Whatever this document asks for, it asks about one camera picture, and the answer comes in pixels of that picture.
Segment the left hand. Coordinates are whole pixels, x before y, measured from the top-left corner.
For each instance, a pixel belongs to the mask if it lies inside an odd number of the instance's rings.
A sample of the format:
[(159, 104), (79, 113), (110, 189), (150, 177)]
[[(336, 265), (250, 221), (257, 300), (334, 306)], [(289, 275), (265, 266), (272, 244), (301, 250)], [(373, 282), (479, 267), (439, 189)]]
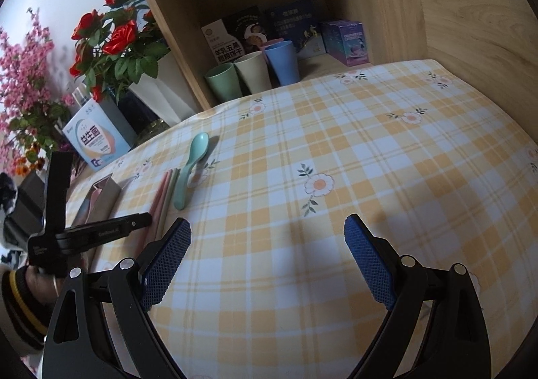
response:
[(27, 287), (33, 297), (42, 304), (55, 304), (62, 291), (64, 279), (42, 274), (35, 266), (28, 266)]

